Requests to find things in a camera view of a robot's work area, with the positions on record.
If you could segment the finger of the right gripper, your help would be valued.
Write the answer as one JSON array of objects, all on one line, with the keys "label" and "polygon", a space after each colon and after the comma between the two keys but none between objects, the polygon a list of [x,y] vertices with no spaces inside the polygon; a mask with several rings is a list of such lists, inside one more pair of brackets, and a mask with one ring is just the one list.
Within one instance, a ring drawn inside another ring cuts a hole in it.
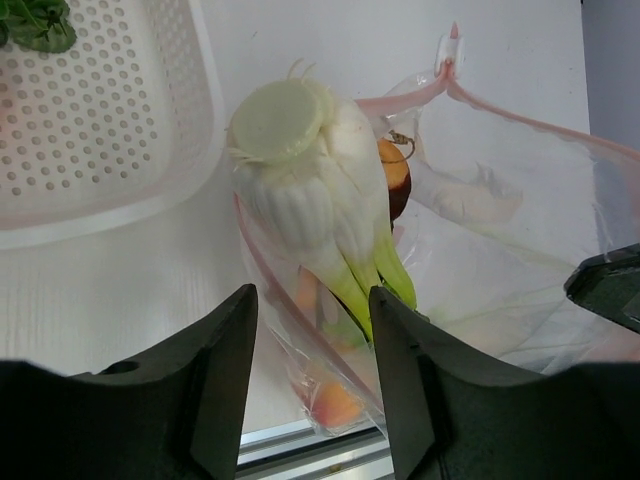
[{"label": "finger of the right gripper", "polygon": [[639,333],[639,245],[590,257],[564,283],[575,305]]}]

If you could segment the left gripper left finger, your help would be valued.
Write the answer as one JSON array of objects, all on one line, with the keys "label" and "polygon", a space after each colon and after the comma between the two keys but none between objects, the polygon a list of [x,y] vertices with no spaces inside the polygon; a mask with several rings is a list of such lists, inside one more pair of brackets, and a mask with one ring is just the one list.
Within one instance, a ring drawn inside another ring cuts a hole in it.
[{"label": "left gripper left finger", "polygon": [[257,330],[246,284],[213,311],[105,370],[1,364],[5,479],[231,479]]}]

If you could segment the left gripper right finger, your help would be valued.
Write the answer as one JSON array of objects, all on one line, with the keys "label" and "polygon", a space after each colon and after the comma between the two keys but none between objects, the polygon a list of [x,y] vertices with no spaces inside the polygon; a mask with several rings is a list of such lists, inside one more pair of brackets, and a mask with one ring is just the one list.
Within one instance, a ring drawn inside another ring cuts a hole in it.
[{"label": "left gripper right finger", "polygon": [[554,375],[487,355],[381,287],[369,297],[399,479],[635,479],[639,367]]}]

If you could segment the orange peach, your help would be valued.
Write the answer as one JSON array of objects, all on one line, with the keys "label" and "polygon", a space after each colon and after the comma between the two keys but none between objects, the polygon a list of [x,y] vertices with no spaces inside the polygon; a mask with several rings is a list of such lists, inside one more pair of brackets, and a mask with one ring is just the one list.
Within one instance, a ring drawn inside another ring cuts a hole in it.
[{"label": "orange peach", "polygon": [[312,418],[325,428],[351,424],[361,413],[358,400],[338,381],[320,384],[311,402]]}]

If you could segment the clear pink-dotted zip bag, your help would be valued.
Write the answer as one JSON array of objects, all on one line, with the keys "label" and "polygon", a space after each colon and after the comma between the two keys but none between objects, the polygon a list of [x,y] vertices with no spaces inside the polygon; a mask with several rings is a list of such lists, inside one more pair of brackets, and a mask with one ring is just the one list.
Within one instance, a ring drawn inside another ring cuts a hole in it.
[{"label": "clear pink-dotted zip bag", "polygon": [[[495,107],[459,82],[464,42],[444,35],[432,69],[386,95],[355,100],[379,139],[415,140],[412,190],[391,222],[424,320],[499,360],[553,374],[639,357],[639,336],[574,305],[564,283],[580,263],[639,240],[639,155],[575,130]],[[244,259],[264,301],[289,384],[312,427],[337,436],[384,423],[374,335],[289,261],[234,191]],[[359,402],[353,423],[311,416],[318,386],[338,381]]]}]

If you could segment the purple sweet potato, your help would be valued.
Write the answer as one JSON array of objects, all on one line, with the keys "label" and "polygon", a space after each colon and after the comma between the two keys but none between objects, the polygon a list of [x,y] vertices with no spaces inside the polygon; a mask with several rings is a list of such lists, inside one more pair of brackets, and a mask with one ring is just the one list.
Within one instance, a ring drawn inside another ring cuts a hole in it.
[{"label": "purple sweet potato", "polygon": [[408,160],[416,151],[415,140],[391,130],[377,145],[387,181],[390,221],[394,222],[405,210],[412,190]]}]

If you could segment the green celery stalk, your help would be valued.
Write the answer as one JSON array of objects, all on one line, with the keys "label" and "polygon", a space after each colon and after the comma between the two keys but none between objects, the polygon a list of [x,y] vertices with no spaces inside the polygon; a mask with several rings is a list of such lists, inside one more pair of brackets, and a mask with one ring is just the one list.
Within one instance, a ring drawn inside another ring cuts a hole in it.
[{"label": "green celery stalk", "polygon": [[378,135],[365,110],[308,70],[257,87],[231,116],[236,195],[286,258],[308,270],[373,338],[370,292],[417,305],[394,246]]}]

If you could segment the white perforated plastic basket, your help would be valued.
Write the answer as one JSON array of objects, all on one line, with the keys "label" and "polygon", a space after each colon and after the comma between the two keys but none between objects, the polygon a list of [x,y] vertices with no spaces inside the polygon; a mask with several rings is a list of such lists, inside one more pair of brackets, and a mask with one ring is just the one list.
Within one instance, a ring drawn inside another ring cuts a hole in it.
[{"label": "white perforated plastic basket", "polygon": [[67,1],[62,53],[1,52],[1,246],[123,226],[193,196],[225,115],[199,1]]}]

